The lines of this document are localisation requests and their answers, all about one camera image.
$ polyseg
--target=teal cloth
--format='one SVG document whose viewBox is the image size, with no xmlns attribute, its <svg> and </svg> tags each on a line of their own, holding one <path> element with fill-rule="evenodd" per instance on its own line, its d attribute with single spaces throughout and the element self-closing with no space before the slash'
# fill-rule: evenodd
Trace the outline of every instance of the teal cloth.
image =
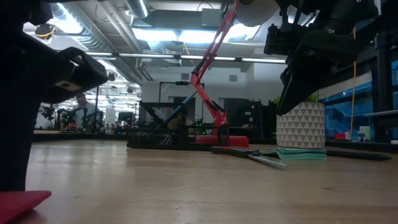
<svg viewBox="0 0 398 224">
<path fill-rule="evenodd" d="M 261 152 L 264 156 L 278 155 L 282 160 L 326 160 L 326 149 L 274 149 Z"/>
</svg>

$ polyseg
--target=red base plate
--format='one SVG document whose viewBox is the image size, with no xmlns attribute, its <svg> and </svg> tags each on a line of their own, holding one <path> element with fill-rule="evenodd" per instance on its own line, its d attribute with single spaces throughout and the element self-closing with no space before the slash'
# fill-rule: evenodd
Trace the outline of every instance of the red base plate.
<svg viewBox="0 0 398 224">
<path fill-rule="evenodd" d="M 218 139 L 217 136 L 197 136 L 195 143 L 216 146 L 218 144 Z M 229 145 L 238 147 L 249 147 L 249 139 L 246 136 L 229 136 Z"/>
<path fill-rule="evenodd" d="M 49 191 L 0 192 L 0 223 L 28 212 L 51 196 Z"/>
</svg>

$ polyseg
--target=plant pot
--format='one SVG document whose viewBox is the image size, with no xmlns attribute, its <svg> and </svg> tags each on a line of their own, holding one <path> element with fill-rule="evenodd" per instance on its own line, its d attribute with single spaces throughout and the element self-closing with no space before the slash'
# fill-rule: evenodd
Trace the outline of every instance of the plant pot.
<svg viewBox="0 0 398 224">
<path fill-rule="evenodd" d="M 287 114 L 277 116 L 279 147 L 325 148 L 325 105 L 302 102 Z"/>
</svg>

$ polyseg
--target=workbench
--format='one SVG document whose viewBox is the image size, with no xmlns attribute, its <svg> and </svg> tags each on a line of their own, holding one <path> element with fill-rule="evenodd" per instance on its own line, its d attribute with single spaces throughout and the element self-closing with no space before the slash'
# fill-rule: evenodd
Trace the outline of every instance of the workbench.
<svg viewBox="0 0 398 224">
<path fill-rule="evenodd" d="M 392 156 L 285 161 L 279 170 L 210 152 L 127 149 L 125 141 L 38 142 L 27 189 L 53 195 L 21 223 L 398 223 Z"/>
</svg>

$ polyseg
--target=mesh panel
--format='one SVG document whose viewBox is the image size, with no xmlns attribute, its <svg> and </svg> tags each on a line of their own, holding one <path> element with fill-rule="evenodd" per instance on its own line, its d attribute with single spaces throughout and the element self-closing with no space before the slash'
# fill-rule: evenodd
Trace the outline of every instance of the mesh panel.
<svg viewBox="0 0 398 224">
<path fill-rule="evenodd" d="M 155 146 L 229 146 L 229 127 L 185 126 L 171 129 L 132 129 L 129 139 L 130 147 Z"/>
<path fill-rule="evenodd" d="M 176 144 L 177 131 L 168 129 L 133 129 L 131 143 L 133 146 Z"/>
<path fill-rule="evenodd" d="M 182 109 L 171 119 L 167 126 L 162 126 L 175 109 Z M 163 128 L 176 130 L 185 120 L 185 107 L 180 103 L 143 103 L 140 102 L 138 126 L 140 128 Z"/>
</svg>

